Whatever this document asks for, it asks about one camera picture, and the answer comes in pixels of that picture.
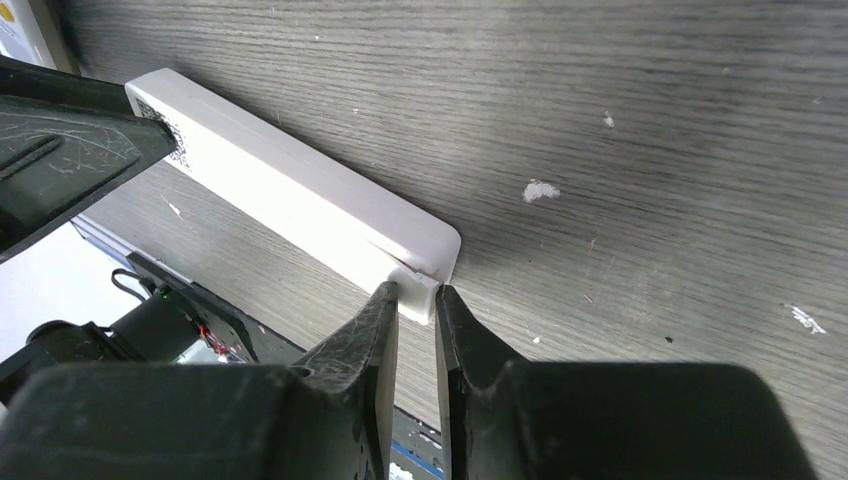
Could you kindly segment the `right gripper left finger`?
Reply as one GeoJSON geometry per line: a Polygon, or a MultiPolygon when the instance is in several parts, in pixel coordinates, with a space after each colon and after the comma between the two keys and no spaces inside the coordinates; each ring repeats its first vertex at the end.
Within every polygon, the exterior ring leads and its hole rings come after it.
{"type": "Polygon", "coordinates": [[[385,479],[398,287],[290,365],[88,362],[28,381],[5,479],[385,479]]]}

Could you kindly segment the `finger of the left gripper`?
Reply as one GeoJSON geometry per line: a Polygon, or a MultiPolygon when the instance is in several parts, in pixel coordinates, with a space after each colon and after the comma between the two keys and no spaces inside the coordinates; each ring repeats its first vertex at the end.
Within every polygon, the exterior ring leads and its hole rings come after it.
{"type": "Polygon", "coordinates": [[[176,149],[123,86],[1,60],[1,259],[8,261],[176,149]]]}

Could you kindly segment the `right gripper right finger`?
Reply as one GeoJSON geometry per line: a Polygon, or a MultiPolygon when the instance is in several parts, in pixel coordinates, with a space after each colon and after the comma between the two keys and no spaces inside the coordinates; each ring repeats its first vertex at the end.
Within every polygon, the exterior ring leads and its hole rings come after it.
{"type": "Polygon", "coordinates": [[[768,385],[704,362],[532,361],[435,297],[449,479],[812,479],[768,385]]]}

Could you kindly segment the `long white remote control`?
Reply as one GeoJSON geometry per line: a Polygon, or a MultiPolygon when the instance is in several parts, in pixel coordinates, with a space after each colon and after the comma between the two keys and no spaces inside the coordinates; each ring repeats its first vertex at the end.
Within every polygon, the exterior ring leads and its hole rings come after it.
{"type": "Polygon", "coordinates": [[[169,128],[170,165],[362,290],[395,282],[401,314],[433,320],[461,247],[453,226],[174,70],[125,91],[169,128]]]}

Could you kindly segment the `short white remote control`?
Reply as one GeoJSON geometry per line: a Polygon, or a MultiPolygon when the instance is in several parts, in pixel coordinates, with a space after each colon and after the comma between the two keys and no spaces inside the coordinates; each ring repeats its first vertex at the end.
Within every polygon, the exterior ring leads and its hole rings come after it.
{"type": "Polygon", "coordinates": [[[1,0],[1,55],[56,70],[44,21],[38,20],[38,4],[44,2],[1,0]]]}

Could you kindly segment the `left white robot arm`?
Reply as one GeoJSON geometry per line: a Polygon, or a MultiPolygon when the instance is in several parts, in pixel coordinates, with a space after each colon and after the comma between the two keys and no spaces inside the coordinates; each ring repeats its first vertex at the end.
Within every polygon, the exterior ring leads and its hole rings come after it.
{"type": "MultiPolygon", "coordinates": [[[[137,116],[124,89],[12,58],[1,61],[1,257],[10,260],[176,149],[161,121],[137,116]]],[[[200,335],[191,309],[151,287],[110,326],[64,320],[34,329],[1,365],[8,404],[62,363],[172,362],[200,335]]]]}

